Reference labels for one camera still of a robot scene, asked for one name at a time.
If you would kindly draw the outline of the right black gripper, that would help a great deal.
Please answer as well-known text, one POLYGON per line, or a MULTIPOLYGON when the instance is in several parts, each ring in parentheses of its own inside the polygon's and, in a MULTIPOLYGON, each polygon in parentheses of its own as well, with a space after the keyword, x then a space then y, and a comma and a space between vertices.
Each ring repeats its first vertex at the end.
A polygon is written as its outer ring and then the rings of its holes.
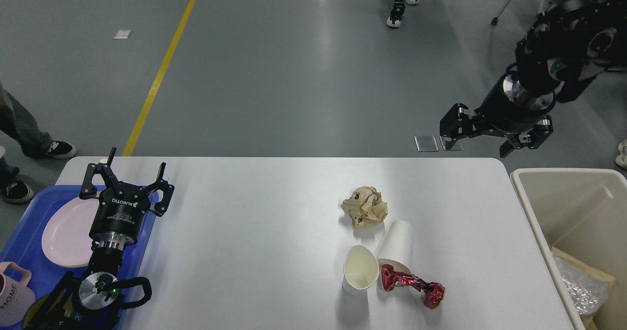
POLYGON ((439 121, 439 136, 455 140, 505 136, 499 154, 506 158, 518 149, 537 149, 553 133, 552 118, 546 114, 555 103, 555 91, 529 92, 517 73, 506 73, 475 111, 461 103, 452 105, 439 121))

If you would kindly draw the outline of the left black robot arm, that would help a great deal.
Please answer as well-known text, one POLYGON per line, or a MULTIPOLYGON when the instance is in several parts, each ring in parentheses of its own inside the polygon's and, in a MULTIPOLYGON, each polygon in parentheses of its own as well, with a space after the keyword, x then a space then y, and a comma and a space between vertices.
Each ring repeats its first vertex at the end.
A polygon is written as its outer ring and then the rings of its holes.
POLYGON ((112 330, 120 312, 141 307, 152 297, 146 277, 123 280, 118 273, 127 247, 141 236, 148 212, 161 217, 168 210, 175 187, 164 177, 141 186, 121 181, 112 170, 116 148, 105 162, 87 165, 79 198, 97 200, 96 216, 88 232, 91 257, 81 277, 66 272, 40 306, 23 318, 24 330, 112 330))

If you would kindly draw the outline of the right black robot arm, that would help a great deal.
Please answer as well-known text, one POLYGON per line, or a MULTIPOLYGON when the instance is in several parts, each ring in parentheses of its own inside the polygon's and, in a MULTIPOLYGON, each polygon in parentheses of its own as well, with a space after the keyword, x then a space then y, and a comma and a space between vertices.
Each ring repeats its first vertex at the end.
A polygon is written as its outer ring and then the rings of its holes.
POLYGON ((576 100, 599 73, 626 66, 626 0, 567 0, 539 6, 533 26, 515 49, 482 104, 454 104, 439 124, 442 147, 464 138, 505 138, 500 157, 537 149, 553 133, 550 111, 576 100))

